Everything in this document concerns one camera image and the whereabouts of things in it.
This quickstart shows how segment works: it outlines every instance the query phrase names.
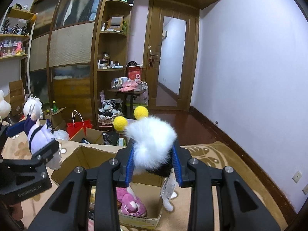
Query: blue gripper pad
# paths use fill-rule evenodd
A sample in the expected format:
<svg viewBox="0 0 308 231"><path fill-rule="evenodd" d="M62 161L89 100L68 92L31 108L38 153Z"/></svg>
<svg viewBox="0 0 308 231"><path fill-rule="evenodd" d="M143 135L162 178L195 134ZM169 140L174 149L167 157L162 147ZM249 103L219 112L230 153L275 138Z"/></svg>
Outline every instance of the blue gripper pad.
<svg viewBox="0 0 308 231"><path fill-rule="evenodd" d="M126 166L125 183L127 187L131 182L131 179L133 177L133 172L134 172L134 148L131 149Z"/></svg>
<svg viewBox="0 0 308 231"><path fill-rule="evenodd" d="M7 132L6 132L7 137L13 137L13 136L21 133L23 131L23 127L25 125L25 122L26 121L21 121L21 122L18 122L16 124L8 127Z"/></svg>
<svg viewBox="0 0 308 231"><path fill-rule="evenodd" d="M175 146L172 146L172 166L174 169L175 178L179 186L183 186L182 167Z"/></svg>

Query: red shopping bag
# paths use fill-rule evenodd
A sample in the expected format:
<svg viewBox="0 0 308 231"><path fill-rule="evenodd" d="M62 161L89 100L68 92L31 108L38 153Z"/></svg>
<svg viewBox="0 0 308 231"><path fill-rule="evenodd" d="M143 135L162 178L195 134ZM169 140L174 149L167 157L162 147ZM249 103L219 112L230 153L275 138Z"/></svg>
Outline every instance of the red shopping bag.
<svg viewBox="0 0 308 231"><path fill-rule="evenodd" d="M76 111L76 113L74 114L76 110L74 110L72 112L72 118L73 118L73 122L72 123L68 123L67 124L67 132L70 138L72 138L74 135L76 135L76 133L80 130L80 129L84 129L84 133L86 134L86 128L92 128L92 124L90 120L86 120L84 121L81 117L81 114L78 113ZM78 115L81 118L81 122L75 122L75 116Z"/></svg>

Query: wall socket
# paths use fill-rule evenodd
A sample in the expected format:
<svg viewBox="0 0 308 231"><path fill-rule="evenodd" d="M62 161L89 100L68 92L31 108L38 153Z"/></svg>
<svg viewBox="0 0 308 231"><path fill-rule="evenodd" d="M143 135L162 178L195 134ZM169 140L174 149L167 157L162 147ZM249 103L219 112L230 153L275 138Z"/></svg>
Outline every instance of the wall socket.
<svg viewBox="0 0 308 231"><path fill-rule="evenodd" d="M306 187L304 187L303 193L304 193L304 195L308 194L308 184L306 185Z"/></svg>
<svg viewBox="0 0 308 231"><path fill-rule="evenodd" d="M301 179L301 172L297 171L292 179L295 183L298 183L298 181Z"/></svg>

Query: baseboard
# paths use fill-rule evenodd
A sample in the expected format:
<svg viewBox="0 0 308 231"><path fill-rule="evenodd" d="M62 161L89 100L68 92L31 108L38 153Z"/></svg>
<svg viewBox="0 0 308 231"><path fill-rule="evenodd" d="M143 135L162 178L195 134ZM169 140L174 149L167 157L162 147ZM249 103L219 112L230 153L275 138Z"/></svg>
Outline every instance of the baseboard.
<svg viewBox="0 0 308 231"><path fill-rule="evenodd" d="M171 96L174 100L178 100L179 96L174 93L171 89L167 88L164 84L157 82L157 85L162 88L169 96Z"/></svg>
<svg viewBox="0 0 308 231"><path fill-rule="evenodd" d="M256 174L259 180L266 187L267 191L272 195L273 199L280 208L288 225L295 219L296 212L288 201L286 196L281 192L279 187L271 180L267 173L247 154L235 141L233 141L224 131L211 122L206 116L199 112L196 108L190 107L189 112L193 115L203 126L211 129L219 137L222 143L230 147L242 160L250 167Z"/></svg>

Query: white wall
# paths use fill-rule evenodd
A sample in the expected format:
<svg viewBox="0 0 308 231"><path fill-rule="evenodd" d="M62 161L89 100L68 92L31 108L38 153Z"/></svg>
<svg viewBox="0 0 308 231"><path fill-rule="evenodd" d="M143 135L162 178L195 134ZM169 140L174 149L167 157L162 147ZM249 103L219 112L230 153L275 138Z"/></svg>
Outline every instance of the white wall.
<svg viewBox="0 0 308 231"><path fill-rule="evenodd" d="M177 18L164 17L169 21L163 30L167 31L167 38L161 43L161 61L159 63L158 82L171 91L179 94L184 47L186 21Z"/></svg>
<svg viewBox="0 0 308 231"><path fill-rule="evenodd" d="M13 0L10 6L12 6L15 3L19 3L22 6L27 4L28 8L30 9L33 1L34 0ZM0 63L0 74L1 74L0 90L4 92L4 95L7 95L8 90L9 90L9 82L17 81L20 79L21 74L20 74L19 60L1 62Z"/></svg>
<svg viewBox="0 0 308 231"><path fill-rule="evenodd" d="M135 0L131 12L130 38L127 49L127 63L143 64L144 40L147 29L149 0Z"/></svg>
<svg viewBox="0 0 308 231"><path fill-rule="evenodd" d="M221 0L201 11L196 74L192 106L218 121L298 212L308 183L308 22L294 0Z"/></svg>

